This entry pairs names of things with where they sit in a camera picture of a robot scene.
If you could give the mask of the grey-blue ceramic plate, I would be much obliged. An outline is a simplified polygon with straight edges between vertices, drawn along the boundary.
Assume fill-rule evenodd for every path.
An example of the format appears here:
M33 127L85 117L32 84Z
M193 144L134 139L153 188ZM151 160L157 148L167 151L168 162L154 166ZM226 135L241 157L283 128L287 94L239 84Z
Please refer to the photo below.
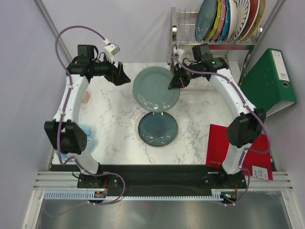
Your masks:
M135 77L132 86L136 102L149 112L170 110L180 97L180 89L168 89L172 79L173 73L166 68L152 66L143 69Z

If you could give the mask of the green polka dot plate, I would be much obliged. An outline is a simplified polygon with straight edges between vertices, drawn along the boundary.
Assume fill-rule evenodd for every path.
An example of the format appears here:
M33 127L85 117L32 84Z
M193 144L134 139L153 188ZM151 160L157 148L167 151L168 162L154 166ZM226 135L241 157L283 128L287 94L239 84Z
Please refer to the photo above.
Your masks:
M222 4L221 4L221 1L218 0L217 1L216 16L215 16L215 20L214 20L212 30L211 30L210 35L208 37L208 41L212 41L214 39L214 36L215 36L216 32L217 32L217 28L218 28L218 25L219 25L219 22L220 22L220 17L221 17L221 10L222 10Z

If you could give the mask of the dark plate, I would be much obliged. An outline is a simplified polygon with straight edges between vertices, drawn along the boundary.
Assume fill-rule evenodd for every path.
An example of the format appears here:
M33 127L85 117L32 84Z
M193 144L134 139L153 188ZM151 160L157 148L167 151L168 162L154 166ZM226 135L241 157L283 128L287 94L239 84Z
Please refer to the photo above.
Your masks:
M194 37L197 42L203 41L215 19L217 11L216 0L204 0L198 12L197 20L195 23Z

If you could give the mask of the blue polka dot plate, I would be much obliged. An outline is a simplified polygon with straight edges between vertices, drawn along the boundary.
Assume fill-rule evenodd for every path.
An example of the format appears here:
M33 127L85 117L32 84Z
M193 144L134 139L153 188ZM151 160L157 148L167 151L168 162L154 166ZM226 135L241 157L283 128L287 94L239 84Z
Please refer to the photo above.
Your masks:
M231 20L231 7L230 7L230 1L226 0L226 14L225 14L225 22L222 29L222 33L218 39L219 42L223 42L225 38L228 35L229 28L230 28L230 20Z

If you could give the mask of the brown-rimmed petal pattern plate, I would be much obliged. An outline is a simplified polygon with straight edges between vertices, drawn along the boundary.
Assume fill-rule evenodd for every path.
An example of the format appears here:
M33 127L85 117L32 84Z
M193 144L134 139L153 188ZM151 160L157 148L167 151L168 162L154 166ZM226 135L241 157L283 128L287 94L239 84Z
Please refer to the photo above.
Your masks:
M230 27L229 32L226 37L226 42L230 42L233 38L233 33L235 32L237 25L237 4L234 0L229 0L230 5Z

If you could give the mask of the white plate with blue stripes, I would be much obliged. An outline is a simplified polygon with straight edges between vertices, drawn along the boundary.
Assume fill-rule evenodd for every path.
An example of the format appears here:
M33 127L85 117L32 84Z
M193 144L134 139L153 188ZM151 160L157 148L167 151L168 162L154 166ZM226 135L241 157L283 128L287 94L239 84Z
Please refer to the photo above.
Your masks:
M236 27L231 36L231 41L237 41L241 37L241 33L243 32L246 23L248 21L250 15L250 0L234 0L236 7Z

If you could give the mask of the red plate with teal flower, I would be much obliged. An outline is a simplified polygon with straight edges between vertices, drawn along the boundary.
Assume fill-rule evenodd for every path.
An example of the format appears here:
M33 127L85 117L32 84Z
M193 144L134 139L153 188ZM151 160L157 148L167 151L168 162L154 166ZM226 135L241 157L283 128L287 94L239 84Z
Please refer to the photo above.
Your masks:
M254 25L254 22L256 20L257 15L258 15L259 6L260 6L260 0L250 0L249 17L248 17L248 20L245 24L244 30L240 35L241 41L246 40L246 36L248 35L250 29Z

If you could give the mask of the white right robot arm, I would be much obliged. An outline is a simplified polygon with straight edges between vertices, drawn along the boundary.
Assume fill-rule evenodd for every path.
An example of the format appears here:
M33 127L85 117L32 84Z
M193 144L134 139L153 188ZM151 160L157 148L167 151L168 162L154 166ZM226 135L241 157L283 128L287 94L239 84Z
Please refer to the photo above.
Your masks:
M235 183L234 174L242 169L243 158L257 137L266 130L264 120L266 113L256 108L244 95L232 77L226 61L209 58L196 64L184 65L176 55L174 77L169 89L184 88L191 79L205 77L220 93L227 105L233 121L226 129L229 141L226 157L222 163L223 173L218 176L222 187L228 188Z

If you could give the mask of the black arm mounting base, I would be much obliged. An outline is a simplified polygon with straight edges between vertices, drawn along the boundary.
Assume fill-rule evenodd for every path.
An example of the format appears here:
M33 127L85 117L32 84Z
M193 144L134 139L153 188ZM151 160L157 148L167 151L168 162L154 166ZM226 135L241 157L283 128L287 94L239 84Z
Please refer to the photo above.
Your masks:
M206 165L102 165L102 177L81 173L78 188L106 188L120 195L207 194L212 189L246 188L239 172L226 175L222 169Z

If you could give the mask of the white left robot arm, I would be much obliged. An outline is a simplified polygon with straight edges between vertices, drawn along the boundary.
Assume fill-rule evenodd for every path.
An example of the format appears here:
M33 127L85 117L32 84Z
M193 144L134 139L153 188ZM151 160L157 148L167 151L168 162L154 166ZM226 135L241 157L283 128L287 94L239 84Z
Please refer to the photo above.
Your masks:
M61 104L53 119L44 123L47 137L57 152L61 165L74 161L81 172L89 175L93 187L101 187L105 177L99 173L99 163L87 150L88 138L78 125L79 111L91 79L103 76L116 86L130 83L124 72L123 63L110 63L90 57L75 57L66 67L67 81Z

